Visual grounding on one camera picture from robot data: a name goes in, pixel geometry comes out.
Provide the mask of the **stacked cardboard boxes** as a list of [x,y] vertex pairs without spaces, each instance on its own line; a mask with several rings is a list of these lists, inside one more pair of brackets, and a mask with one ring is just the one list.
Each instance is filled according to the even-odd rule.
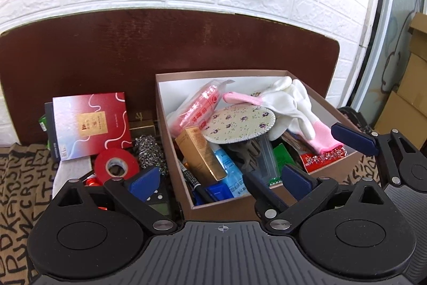
[[426,147],[426,15],[417,13],[411,24],[410,59],[396,92],[392,92],[375,124],[377,132],[399,130],[418,149]]

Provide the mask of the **brown letter pattern blanket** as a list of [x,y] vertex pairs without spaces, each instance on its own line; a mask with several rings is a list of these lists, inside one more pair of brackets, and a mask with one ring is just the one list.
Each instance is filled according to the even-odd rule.
[[27,239],[52,201],[57,169],[45,145],[1,149],[2,284],[29,284],[37,276]]

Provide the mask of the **steel wool scrubber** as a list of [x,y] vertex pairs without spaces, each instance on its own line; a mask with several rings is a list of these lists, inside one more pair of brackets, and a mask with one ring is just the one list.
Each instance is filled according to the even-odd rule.
[[135,139],[135,152],[142,169],[157,167],[162,176],[168,173],[167,162],[162,147],[152,135],[142,135]]

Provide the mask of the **green packet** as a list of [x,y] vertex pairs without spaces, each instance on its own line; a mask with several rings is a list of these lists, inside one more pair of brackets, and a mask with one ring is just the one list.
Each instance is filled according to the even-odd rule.
[[273,155],[276,161],[276,176],[269,181],[269,185],[275,185],[282,181],[282,169],[287,164],[295,165],[295,161],[290,155],[283,142],[271,142]]

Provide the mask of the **white shoe insole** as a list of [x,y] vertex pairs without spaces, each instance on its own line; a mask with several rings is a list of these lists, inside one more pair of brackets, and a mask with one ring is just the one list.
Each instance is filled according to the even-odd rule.
[[55,197],[70,179],[79,179],[90,172],[92,172],[92,163],[89,156],[60,161],[54,178],[52,197]]

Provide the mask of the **brown cardboard storage box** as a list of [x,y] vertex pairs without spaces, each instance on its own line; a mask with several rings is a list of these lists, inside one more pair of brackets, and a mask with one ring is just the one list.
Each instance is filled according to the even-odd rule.
[[[255,200],[249,194],[203,205],[195,205],[192,202],[190,189],[180,168],[182,162],[175,151],[174,138],[167,127],[167,116],[172,111],[177,110],[187,97],[194,95],[211,80],[233,80],[232,84],[227,85],[227,92],[231,90],[249,95],[266,89],[284,76],[302,80],[312,103],[312,111],[323,123],[331,127],[336,122],[341,122],[356,130],[356,127],[326,101],[322,94],[317,93],[302,78],[296,77],[286,70],[217,70],[173,72],[156,75],[156,106],[161,140],[175,196],[181,205],[186,220],[249,221],[258,220],[258,217],[254,210]],[[259,141],[249,140],[243,142],[243,145],[240,146],[232,145],[231,148],[232,150],[235,148],[237,150],[238,147],[242,147],[242,150],[249,150],[249,154],[246,157],[250,160],[250,164],[255,164],[255,159],[260,159],[261,155],[264,155],[262,150],[272,150],[266,146],[266,139],[261,143],[263,146],[258,145],[258,143]],[[362,154],[352,148],[345,146],[345,149],[347,155],[344,158],[324,166],[310,175],[313,177],[331,177],[339,183],[344,183],[353,172],[357,162],[362,158]]]

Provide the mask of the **dark brown wooden headboard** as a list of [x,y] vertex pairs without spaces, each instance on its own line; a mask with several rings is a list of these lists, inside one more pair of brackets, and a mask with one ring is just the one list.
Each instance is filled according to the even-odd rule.
[[326,95],[339,43],[239,14],[133,9],[45,19],[1,35],[1,85],[23,144],[46,139],[53,97],[122,92],[130,113],[154,110],[155,76],[226,69],[287,70]]

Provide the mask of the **green bottle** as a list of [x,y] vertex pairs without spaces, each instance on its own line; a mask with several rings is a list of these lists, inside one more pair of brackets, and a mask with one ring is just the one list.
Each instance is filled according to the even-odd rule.
[[47,120],[46,115],[42,115],[41,118],[38,120],[40,127],[42,128],[43,132],[47,132]]

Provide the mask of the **red sequin item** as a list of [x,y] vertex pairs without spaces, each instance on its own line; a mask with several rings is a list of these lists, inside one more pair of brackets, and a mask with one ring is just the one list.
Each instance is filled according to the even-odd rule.
[[302,153],[300,159],[304,169],[312,173],[347,156],[344,146],[340,145],[322,154]]

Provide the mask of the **gold cosmetic box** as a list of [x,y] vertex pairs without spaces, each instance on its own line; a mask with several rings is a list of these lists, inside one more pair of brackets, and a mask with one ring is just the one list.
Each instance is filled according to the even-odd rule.
[[197,127],[183,130],[175,141],[187,160],[191,173],[202,185],[214,185],[227,176]]

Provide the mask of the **gold rectangular box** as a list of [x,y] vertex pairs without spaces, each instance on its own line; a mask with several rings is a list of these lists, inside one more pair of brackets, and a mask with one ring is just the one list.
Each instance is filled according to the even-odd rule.
[[152,120],[129,122],[129,131],[132,139],[148,135],[156,136],[156,127]]

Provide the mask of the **black UGREEN product box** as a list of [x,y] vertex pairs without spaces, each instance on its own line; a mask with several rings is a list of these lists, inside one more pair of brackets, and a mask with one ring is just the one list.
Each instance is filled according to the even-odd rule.
[[53,103],[52,102],[45,103],[44,108],[45,108],[46,128],[47,128],[47,133],[49,138],[49,147],[51,151],[51,156],[54,162],[58,163],[61,160],[61,158],[60,158],[59,147],[57,142]]

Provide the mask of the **black marker pen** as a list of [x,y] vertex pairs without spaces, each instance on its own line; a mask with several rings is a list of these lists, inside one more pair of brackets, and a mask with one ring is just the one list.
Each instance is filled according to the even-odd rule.
[[210,194],[202,187],[201,183],[195,178],[195,176],[184,166],[183,163],[180,163],[180,169],[182,172],[185,181],[192,189],[193,194],[202,204],[209,204],[215,202],[215,200],[210,196]]

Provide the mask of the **red tape roll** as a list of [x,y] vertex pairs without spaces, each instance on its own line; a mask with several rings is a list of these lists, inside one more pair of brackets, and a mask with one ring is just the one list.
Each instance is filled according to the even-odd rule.
[[96,156],[94,173],[102,184],[114,177],[130,179],[139,172],[136,157],[126,150],[112,148],[103,150]]

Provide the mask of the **red white booklet box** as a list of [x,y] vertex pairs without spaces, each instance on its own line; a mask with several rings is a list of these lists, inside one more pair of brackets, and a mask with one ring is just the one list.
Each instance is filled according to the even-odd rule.
[[62,161],[132,145],[122,92],[56,97],[52,106]]

